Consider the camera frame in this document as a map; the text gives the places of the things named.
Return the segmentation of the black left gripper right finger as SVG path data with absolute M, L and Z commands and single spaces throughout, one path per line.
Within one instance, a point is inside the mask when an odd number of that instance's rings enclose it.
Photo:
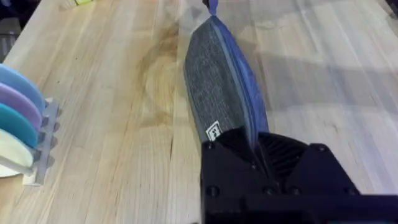
M 330 149 L 279 134 L 261 133 L 259 147 L 265 164 L 284 192 L 304 195 L 359 195 Z

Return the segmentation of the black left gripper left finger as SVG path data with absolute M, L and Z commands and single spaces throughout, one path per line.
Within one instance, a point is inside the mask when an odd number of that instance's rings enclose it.
M 244 128 L 231 129 L 201 145 L 201 194 L 240 197 L 269 186 L 264 168 L 249 147 Z

